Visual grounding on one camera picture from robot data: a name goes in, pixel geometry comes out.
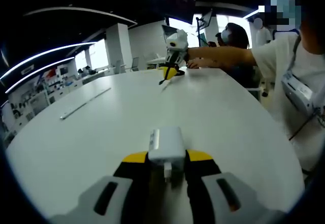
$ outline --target desk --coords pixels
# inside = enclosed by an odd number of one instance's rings
[[[98,78],[43,110],[15,137],[7,156],[22,189],[50,218],[66,214],[79,196],[122,159],[148,150],[152,129],[181,127],[186,148],[213,156],[257,192],[268,208],[288,210],[303,191],[298,159],[261,104],[219,69],[185,70],[161,86],[162,71]],[[97,97],[66,120],[74,104]],[[168,223],[191,223],[186,183],[166,193]]]
[[[166,57],[160,57],[153,60],[146,61],[147,65],[156,65],[156,68],[159,64],[166,63]]]
[[[97,78],[104,77],[105,76],[105,71],[107,71],[107,70],[101,70],[101,71],[99,71],[99,72],[97,72],[95,74],[87,75],[86,77],[83,77],[81,79],[82,84],[85,85],[85,84],[87,84],[87,83],[89,83],[89,82],[91,82],[91,81],[93,81],[93,80],[95,80]]]

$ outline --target hand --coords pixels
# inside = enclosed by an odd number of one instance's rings
[[[194,60],[190,60],[187,63],[187,67],[191,68],[191,69],[198,69],[201,67],[209,67],[212,64],[212,60],[209,59],[194,59]]]

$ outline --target face mask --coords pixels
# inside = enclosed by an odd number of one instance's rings
[[[276,6],[277,13],[282,13],[282,19],[287,19],[287,25],[277,25],[278,31],[289,31],[299,28],[301,24],[301,6],[296,6],[296,0],[271,0],[271,6]]]
[[[221,33],[222,41],[227,45],[229,43],[229,35],[231,35],[231,32],[228,29],[225,29]]]

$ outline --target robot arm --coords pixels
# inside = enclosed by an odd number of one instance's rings
[[[174,76],[183,75],[184,72],[179,70],[179,66],[184,60],[188,60],[187,34],[184,30],[177,30],[177,33],[174,33],[167,38],[166,43],[167,56],[166,65],[163,67],[164,80],[162,80],[159,85],[161,85],[165,80],[170,80]]]

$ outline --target white pillar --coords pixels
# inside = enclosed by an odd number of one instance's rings
[[[72,75],[78,75],[78,71],[77,71],[77,67],[76,67],[76,61],[74,59],[72,59],[68,64],[68,72],[69,72],[69,76]]]
[[[205,28],[205,37],[207,38],[207,42],[213,41],[217,43],[217,37],[215,36],[217,33],[219,33],[219,27],[217,17],[214,15],[211,17],[210,25]]]
[[[90,60],[89,49],[86,49],[86,50],[85,50],[85,56],[86,56],[86,62],[87,62],[87,65],[90,66],[90,69],[92,69],[92,68],[91,68],[91,60]]]
[[[127,25],[118,23],[106,30],[106,47],[111,66],[115,66],[118,60],[121,60],[121,64],[125,64],[127,68],[132,66]]]

